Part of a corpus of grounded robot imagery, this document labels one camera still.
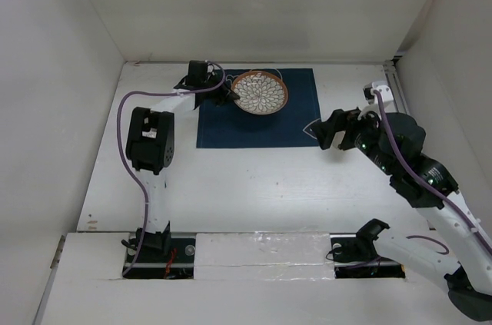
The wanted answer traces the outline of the floral plate with orange rim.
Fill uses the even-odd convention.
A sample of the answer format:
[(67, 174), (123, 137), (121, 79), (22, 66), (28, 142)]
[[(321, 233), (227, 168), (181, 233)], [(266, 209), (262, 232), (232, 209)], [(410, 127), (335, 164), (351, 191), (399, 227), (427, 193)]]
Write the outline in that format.
[(277, 69), (252, 69), (237, 76), (228, 76), (231, 90), (239, 97), (234, 103), (254, 115), (279, 112), (288, 102), (288, 88)]

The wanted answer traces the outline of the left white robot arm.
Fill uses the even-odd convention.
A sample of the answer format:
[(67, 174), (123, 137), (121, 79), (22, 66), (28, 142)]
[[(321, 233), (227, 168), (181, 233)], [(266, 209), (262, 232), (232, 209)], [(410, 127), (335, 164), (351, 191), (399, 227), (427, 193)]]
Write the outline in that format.
[[(121, 116), (125, 102), (133, 95), (160, 98), (150, 108), (136, 107), (131, 112), (126, 145), (121, 139)], [(117, 141), (120, 158), (144, 196), (143, 224), (135, 239), (125, 244), (135, 257), (146, 253), (153, 260), (164, 260), (171, 253), (171, 225), (165, 219), (165, 169), (175, 154), (175, 121), (180, 114), (192, 112), (206, 101), (223, 105), (238, 96), (226, 84), (226, 72), (212, 61), (190, 61), (188, 73), (169, 93), (132, 91), (117, 110)]]

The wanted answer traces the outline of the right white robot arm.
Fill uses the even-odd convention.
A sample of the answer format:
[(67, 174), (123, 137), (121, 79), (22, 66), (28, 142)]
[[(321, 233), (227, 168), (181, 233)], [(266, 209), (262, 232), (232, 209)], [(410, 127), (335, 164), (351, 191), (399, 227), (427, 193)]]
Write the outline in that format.
[(341, 132), (341, 151), (358, 149), (389, 177), (389, 185), (444, 239), (453, 257), (402, 237), (372, 219), (337, 242), (328, 257), (356, 270), (382, 258), (396, 261), (442, 289), (466, 317), (491, 319), (491, 239), (470, 212), (450, 172), (422, 151), (425, 130), (407, 114), (337, 109), (310, 126), (320, 148)]

